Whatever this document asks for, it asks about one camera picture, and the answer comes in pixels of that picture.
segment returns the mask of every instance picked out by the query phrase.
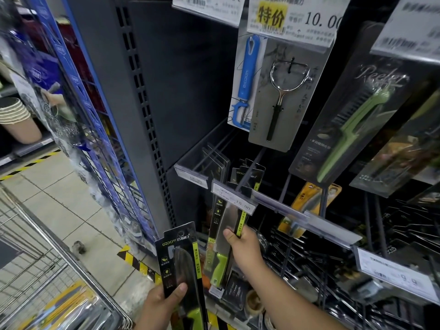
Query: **shopping cart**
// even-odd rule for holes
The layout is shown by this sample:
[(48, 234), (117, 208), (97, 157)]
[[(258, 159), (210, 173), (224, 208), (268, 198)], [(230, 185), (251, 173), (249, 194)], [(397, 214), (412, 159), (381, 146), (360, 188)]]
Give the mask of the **shopping cart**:
[(0, 184), (0, 330), (132, 326), (69, 248)]

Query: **peeler package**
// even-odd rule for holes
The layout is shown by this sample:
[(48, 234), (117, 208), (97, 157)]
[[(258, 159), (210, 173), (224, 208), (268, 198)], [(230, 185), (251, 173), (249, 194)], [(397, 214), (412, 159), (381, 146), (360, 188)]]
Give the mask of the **peeler package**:
[(413, 61), (371, 55), (383, 24), (370, 22), (289, 172), (328, 187), (432, 73)]
[(440, 89), (437, 89), (350, 186), (387, 198), (439, 156)]
[(267, 38), (248, 33), (246, 27), (247, 20), (242, 18), (235, 54), (228, 124), (249, 132)]
[(281, 152), (290, 149), (330, 51), (267, 40), (249, 142)]

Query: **blue peeler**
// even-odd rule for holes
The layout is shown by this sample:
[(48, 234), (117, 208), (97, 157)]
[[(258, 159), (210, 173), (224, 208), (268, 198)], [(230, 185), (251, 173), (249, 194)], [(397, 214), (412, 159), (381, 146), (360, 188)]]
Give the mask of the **blue peeler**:
[[(260, 37), (252, 35), (246, 40), (245, 58), (243, 60), (242, 77), (240, 78), (240, 87), (237, 104), (233, 105), (234, 114), (232, 115), (232, 122), (235, 126), (243, 128), (245, 121), (246, 109), (248, 107), (248, 100), (252, 90), (253, 76), (255, 75), (256, 58), (258, 57), (258, 50), (260, 49)], [(243, 108), (241, 120), (238, 121), (239, 109)]]

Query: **stacked paper cup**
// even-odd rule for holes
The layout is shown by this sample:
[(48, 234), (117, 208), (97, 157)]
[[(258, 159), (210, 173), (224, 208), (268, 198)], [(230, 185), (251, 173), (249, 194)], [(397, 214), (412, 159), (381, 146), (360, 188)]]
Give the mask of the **stacked paper cup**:
[(0, 124), (20, 143), (34, 143), (42, 137), (30, 112), (15, 97), (0, 98)]

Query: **tiled floor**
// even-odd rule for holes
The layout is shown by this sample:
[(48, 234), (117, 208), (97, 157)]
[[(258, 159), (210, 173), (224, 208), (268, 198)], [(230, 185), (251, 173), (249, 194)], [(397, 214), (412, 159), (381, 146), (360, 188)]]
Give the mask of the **tiled floor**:
[(2, 183), (67, 246), (78, 240), (85, 245), (80, 260), (119, 304), (140, 308), (153, 283), (117, 256), (123, 239), (63, 153)]

